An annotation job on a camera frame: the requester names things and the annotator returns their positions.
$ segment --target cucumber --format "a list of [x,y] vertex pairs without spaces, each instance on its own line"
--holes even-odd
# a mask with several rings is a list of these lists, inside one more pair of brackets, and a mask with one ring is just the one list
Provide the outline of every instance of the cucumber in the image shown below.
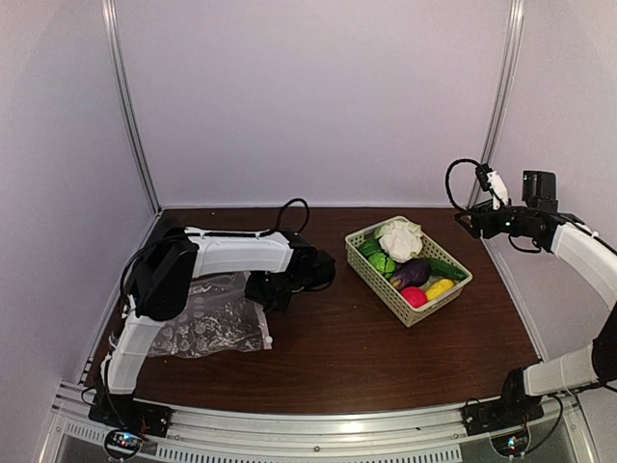
[[468,274],[455,265],[450,265],[439,259],[425,258],[431,266],[431,272],[438,277],[444,277],[450,280],[464,280]]

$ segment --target aluminum frame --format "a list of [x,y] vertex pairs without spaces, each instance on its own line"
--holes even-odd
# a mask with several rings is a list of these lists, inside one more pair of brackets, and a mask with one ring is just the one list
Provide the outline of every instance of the aluminum frame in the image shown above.
[[[512,89],[514,74],[519,61],[519,53],[521,51],[521,39],[523,37],[524,25],[524,0],[512,0],[510,5],[510,19],[508,22],[508,31],[506,34],[505,47],[503,50],[503,60],[501,61],[501,71],[499,73],[499,81],[495,103],[493,105],[493,114],[489,123],[489,130],[484,141],[484,149],[480,162],[491,163],[495,154],[499,133],[503,126],[508,96]],[[481,189],[478,180],[473,183],[467,207],[475,205],[480,197]]]
[[[80,397],[83,389],[68,382],[61,384],[52,406],[49,430],[40,446],[39,463],[56,463],[64,436],[100,445],[110,430],[88,420],[90,407]],[[92,400],[93,393],[86,393],[85,398]],[[564,423],[577,462],[597,463],[577,399],[571,396],[563,400]],[[174,414],[168,437],[148,436],[150,445],[143,454],[158,461],[195,461],[199,455],[210,455],[215,460],[220,457],[221,461],[227,458],[272,463],[324,461],[324,457],[332,462],[366,462],[373,458],[387,463],[385,458],[395,461],[413,454],[450,451],[460,456],[461,444],[488,438],[488,434],[467,436],[460,412],[463,405],[342,415],[262,415],[172,405]],[[543,406],[546,415],[539,422],[554,420],[559,409],[555,401],[547,398]]]
[[107,34],[107,41],[109,42],[109,50],[116,78],[116,87],[120,97],[122,118],[124,119],[126,133],[128,134],[139,177],[148,198],[150,211],[156,214],[161,211],[161,204],[156,196],[152,175],[148,167],[148,162],[146,161],[146,155],[144,154],[144,146],[137,125],[131,93],[128,88],[126,67],[122,55],[120,30],[118,28],[118,19],[116,16],[116,0],[102,0],[102,10],[105,32]]

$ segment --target eggplant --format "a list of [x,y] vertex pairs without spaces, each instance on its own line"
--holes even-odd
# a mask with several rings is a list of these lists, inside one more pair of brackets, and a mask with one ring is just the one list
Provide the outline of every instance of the eggplant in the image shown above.
[[422,286],[431,276],[431,266],[424,259],[411,259],[394,272],[389,282],[395,289],[407,286]]

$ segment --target black camera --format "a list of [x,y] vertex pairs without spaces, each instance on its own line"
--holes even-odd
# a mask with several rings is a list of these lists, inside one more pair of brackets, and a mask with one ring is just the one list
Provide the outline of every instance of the black camera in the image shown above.
[[557,177],[553,172],[523,171],[523,201],[529,207],[556,213]]

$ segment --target white wall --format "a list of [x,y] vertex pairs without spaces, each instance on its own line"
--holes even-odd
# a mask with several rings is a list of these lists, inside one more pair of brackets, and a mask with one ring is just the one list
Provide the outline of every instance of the white wall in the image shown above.
[[[617,4],[526,2],[521,57],[496,167],[520,200],[523,169],[557,174],[560,210],[617,244]],[[496,239],[548,358],[596,337],[608,311],[565,263]],[[581,395],[602,461],[617,454],[617,395]]]
[[[446,205],[479,156],[508,0],[131,0],[118,16],[163,205]],[[465,201],[469,178],[456,176]]]
[[150,221],[100,2],[0,4],[0,461],[31,462]]

